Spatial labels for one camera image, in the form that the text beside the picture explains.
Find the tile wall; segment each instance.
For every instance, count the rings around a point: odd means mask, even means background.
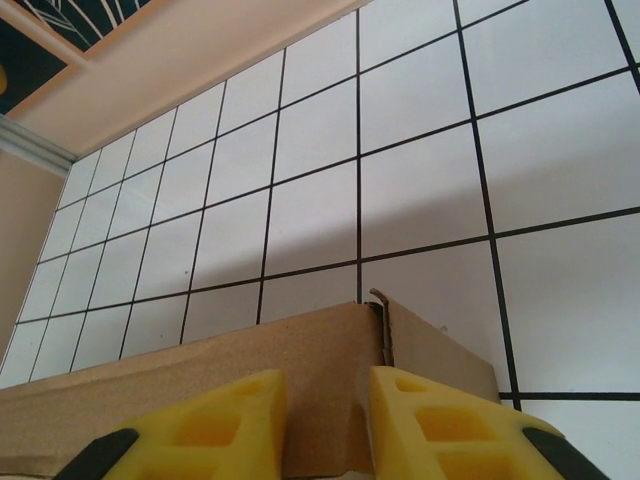
[[[375,0],[78,162],[0,386],[379,288],[640,468],[640,3]]]

